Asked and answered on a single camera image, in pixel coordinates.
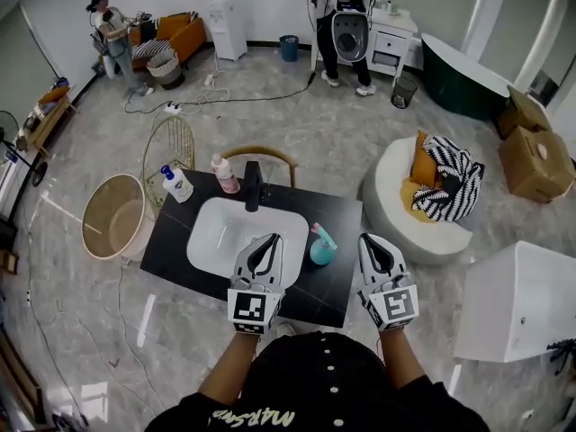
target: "power strip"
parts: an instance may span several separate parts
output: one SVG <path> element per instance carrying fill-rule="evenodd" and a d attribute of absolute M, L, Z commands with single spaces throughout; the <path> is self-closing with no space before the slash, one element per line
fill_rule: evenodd
<path fill-rule="evenodd" d="M 170 113 L 172 115 L 180 115 L 182 112 L 182 107 L 178 104 L 168 103 L 168 105 L 164 108 L 164 112 Z"/>

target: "blue trash can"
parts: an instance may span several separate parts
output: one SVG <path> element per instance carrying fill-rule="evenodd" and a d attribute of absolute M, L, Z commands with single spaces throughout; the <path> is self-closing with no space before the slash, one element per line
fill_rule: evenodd
<path fill-rule="evenodd" d="M 280 37 L 280 53 L 286 62 L 298 60 L 298 37 L 295 35 L 283 35 Z"/>

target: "black pants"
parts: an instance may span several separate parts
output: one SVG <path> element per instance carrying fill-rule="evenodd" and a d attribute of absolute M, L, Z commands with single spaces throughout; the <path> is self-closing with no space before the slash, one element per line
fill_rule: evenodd
<path fill-rule="evenodd" d="M 338 79 L 338 54 L 334 48 L 334 41 L 332 37 L 332 19 L 336 11 L 333 11 L 328 16 L 320 18 L 316 21 L 316 27 L 319 28 L 318 32 L 318 49 L 324 58 L 324 66 L 328 77 L 334 80 Z M 358 75 L 358 81 L 365 86 L 372 83 L 370 72 L 368 71 L 368 64 L 366 58 L 358 62 L 353 62 L 352 67 Z"/>

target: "soap dispenser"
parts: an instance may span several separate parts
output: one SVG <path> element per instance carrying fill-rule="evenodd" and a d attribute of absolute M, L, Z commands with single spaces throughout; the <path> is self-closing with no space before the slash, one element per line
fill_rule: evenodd
<path fill-rule="evenodd" d="M 186 179 L 184 172 L 180 168 L 170 169 L 170 166 L 164 165 L 160 170 L 166 179 L 162 183 L 164 190 L 170 192 L 178 203 L 184 203 L 190 198 L 194 191 L 194 186 Z"/>
<path fill-rule="evenodd" d="M 325 266 L 334 259 L 338 245 L 317 222 L 314 223 L 311 231 L 320 235 L 320 238 L 317 238 L 310 247 L 310 259 L 319 266 Z"/>

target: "laundry basket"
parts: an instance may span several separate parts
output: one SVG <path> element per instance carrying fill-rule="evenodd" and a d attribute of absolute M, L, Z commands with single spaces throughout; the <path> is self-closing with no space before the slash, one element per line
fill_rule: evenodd
<path fill-rule="evenodd" d="M 165 90 L 174 89 L 185 80 L 178 54 L 171 48 L 160 51 L 146 67 Z"/>
<path fill-rule="evenodd" d="M 133 175 L 116 175 L 90 197 L 82 218 L 82 240 L 88 253 L 98 259 L 140 261 L 154 222 L 140 181 Z"/>

